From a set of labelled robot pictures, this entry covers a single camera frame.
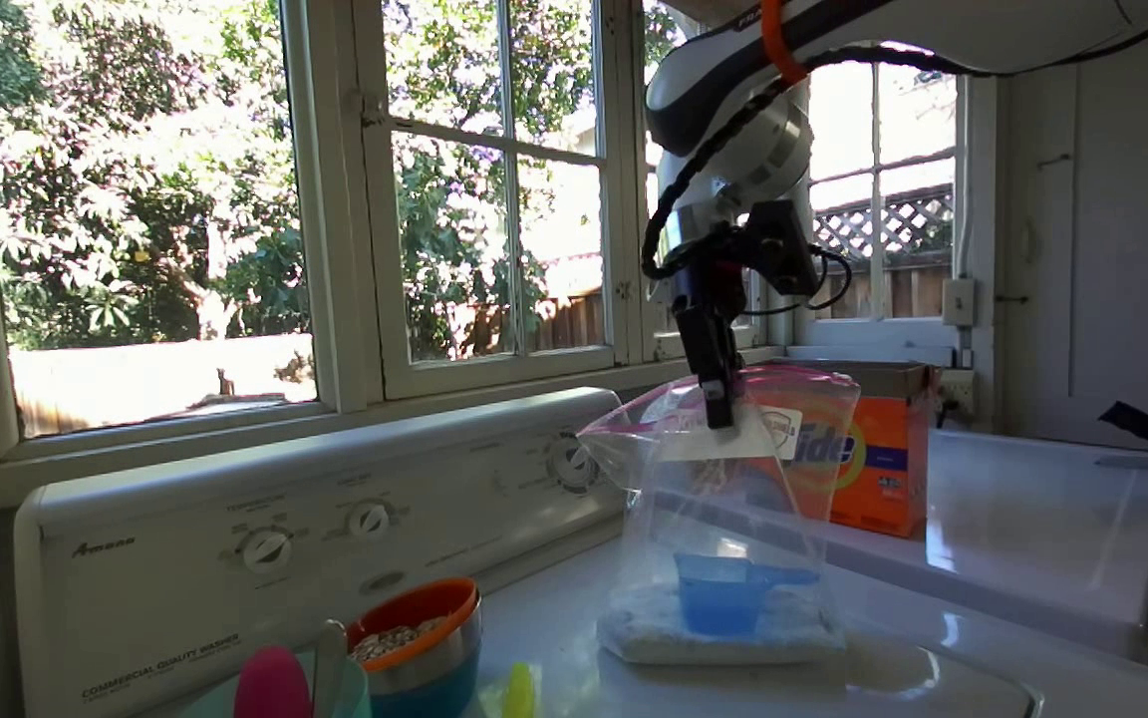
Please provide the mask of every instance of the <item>window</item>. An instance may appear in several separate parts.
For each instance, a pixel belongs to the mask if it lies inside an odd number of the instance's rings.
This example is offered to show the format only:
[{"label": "window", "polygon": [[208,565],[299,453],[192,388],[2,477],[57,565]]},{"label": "window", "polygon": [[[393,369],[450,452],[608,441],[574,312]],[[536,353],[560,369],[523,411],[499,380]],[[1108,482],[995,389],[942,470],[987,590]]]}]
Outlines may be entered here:
[{"label": "window", "polygon": [[891,64],[831,64],[810,74],[813,238],[851,264],[851,287],[830,312],[804,320],[804,345],[866,343],[932,345],[942,363],[951,327],[942,322],[942,291],[955,250],[962,86]]},{"label": "window", "polygon": [[14,497],[385,401],[681,369],[636,270],[636,37],[621,0],[0,0]]}]

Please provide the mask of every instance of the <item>orange cable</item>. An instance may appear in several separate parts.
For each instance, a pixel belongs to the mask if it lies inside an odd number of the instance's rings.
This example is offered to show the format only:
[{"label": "orange cable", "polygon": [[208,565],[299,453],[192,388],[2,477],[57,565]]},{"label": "orange cable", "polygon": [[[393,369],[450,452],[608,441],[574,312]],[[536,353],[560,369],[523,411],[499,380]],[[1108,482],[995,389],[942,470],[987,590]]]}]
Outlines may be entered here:
[{"label": "orange cable", "polygon": [[804,81],[804,66],[784,46],[784,30],[782,30],[782,6],[784,5],[790,0],[762,0],[762,46],[764,46],[768,64],[782,73],[782,81],[798,85],[798,81]]}]

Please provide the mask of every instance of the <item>pink object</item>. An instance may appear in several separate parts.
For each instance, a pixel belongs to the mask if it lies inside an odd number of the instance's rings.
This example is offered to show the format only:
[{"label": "pink object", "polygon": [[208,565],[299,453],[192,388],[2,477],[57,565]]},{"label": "pink object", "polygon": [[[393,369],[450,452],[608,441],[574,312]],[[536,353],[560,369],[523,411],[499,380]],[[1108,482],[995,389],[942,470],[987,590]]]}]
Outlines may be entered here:
[{"label": "pink object", "polygon": [[271,646],[241,663],[235,718],[312,718],[312,692],[292,650]]}]

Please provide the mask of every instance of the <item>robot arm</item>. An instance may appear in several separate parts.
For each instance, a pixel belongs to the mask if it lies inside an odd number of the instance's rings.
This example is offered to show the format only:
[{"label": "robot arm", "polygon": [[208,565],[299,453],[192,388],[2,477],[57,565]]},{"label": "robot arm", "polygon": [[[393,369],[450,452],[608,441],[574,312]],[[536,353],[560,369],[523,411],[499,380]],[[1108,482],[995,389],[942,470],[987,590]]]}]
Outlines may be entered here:
[{"label": "robot arm", "polygon": [[[801,66],[910,58],[1015,74],[1145,38],[1148,0],[794,0],[782,37]],[[659,64],[647,125],[663,147],[667,193],[643,264],[649,279],[675,284],[675,320],[707,389],[707,417],[728,428],[741,369],[728,322],[746,312],[741,275],[757,270],[778,294],[810,300],[821,291],[818,254],[830,254],[798,219],[810,121],[794,85],[764,58],[757,6]]]}]

